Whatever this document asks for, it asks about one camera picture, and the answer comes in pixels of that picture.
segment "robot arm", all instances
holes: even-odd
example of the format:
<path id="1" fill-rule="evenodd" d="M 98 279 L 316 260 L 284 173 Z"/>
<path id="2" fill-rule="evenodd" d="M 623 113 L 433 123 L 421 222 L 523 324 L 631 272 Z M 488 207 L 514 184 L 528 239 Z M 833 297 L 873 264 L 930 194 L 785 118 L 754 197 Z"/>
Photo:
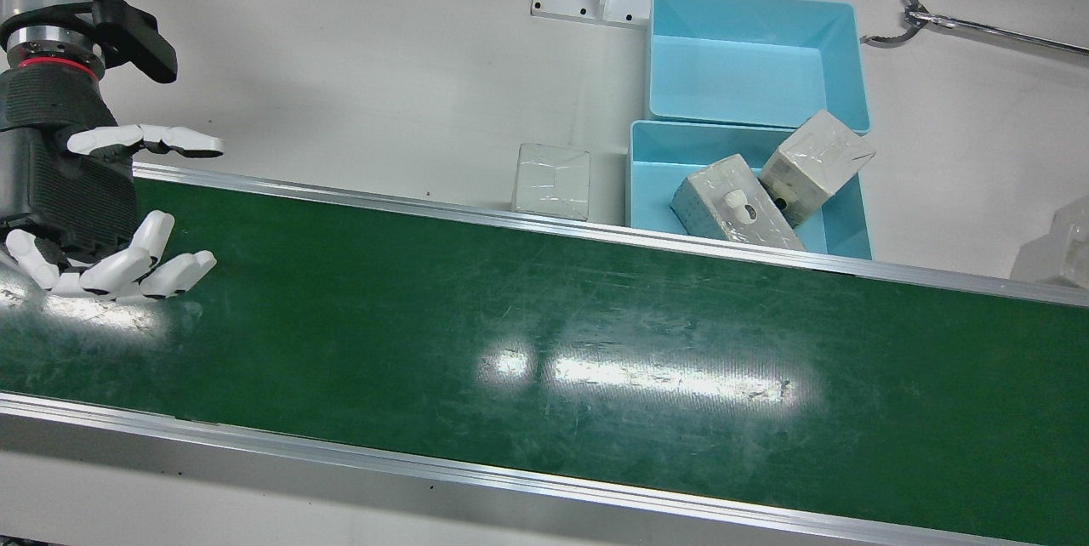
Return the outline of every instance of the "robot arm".
<path id="1" fill-rule="evenodd" d="M 124 0 L 0 0 L 0 264 L 66 296 L 162 299 L 188 290 L 210 252 L 160 264 L 173 228 L 152 211 L 139 225 L 132 155 L 222 154 L 184 128 L 117 126 L 101 100 L 107 69 L 134 63 L 176 78 L 173 47 L 155 16 Z"/>

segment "conveyor belt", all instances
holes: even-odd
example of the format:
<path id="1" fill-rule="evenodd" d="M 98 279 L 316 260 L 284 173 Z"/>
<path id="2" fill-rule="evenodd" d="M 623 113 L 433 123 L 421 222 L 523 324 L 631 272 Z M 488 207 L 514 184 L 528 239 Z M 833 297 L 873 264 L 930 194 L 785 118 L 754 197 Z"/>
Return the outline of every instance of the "conveyor belt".
<path id="1" fill-rule="evenodd" d="M 217 270 L 111 308 L 0 272 L 0 389 L 992 537 L 1089 535 L 1084 308 L 139 191 L 178 216 L 171 251 L 211 248 Z"/>

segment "white box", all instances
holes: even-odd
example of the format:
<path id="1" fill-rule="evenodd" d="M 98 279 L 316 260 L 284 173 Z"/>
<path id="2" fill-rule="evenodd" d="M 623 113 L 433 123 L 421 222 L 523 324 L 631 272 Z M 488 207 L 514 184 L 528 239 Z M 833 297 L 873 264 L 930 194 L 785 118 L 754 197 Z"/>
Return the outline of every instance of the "white box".
<path id="1" fill-rule="evenodd" d="M 518 148 L 512 208 L 516 213 L 589 219 L 590 154 L 523 144 Z"/>
<path id="2" fill-rule="evenodd" d="M 843 187 L 877 150 L 828 110 L 813 114 L 775 148 L 760 182 L 797 227 Z"/>
<path id="3" fill-rule="evenodd" d="M 1089 195 L 1059 208 L 1051 221 L 1051 232 L 1064 231 L 1075 225 L 1089 225 Z"/>
<path id="4" fill-rule="evenodd" d="M 1010 278 L 1089 289 L 1089 222 L 1024 244 Z"/>
<path id="5" fill-rule="evenodd" d="M 693 235 L 806 250 L 741 155 L 688 174 L 670 206 Z"/>

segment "blue plastic bin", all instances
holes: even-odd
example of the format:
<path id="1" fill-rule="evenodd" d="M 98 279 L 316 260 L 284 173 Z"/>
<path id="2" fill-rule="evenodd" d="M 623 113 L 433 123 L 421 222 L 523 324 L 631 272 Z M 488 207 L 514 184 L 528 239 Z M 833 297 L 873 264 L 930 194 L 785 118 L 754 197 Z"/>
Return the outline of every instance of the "blue plastic bin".
<path id="1" fill-rule="evenodd" d="M 636 121 L 627 174 L 628 226 L 687 234 L 670 208 L 686 175 L 731 155 L 741 155 L 759 173 L 791 133 L 775 128 Z M 858 177 L 795 231 L 810 252 L 872 258 Z"/>
<path id="2" fill-rule="evenodd" d="M 848 3 L 653 0 L 647 43 L 652 119 L 798 128 L 823 108 L 870 130 Z"/>

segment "white table surface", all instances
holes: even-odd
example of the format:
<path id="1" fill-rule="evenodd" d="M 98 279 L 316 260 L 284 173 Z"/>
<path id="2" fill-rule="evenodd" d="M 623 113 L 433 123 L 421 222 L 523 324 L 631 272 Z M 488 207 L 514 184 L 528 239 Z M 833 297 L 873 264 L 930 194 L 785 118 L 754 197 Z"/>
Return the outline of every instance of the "white table surface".
<path id="1" fill-rule="evenodd" d="M 531 0 L 129 0 L 181 72 L 112 70 L 121 123 L 221 135 L 229 154 L 145 158 L 507 209 L 518 145 L 594 158 L 591 220 L 623 225 L 645 34 L 529 15 Z M 844 0 L 894 34 L 896 0 Z M 923 0 L 934 12 L 1089 45 L 1089 0 Z M 879 260 L 1006 277 L 1055 208 L 1089 193 L 1089 60 L 925 32 L 862 47 L 879 150 L 862 173 Z"/>

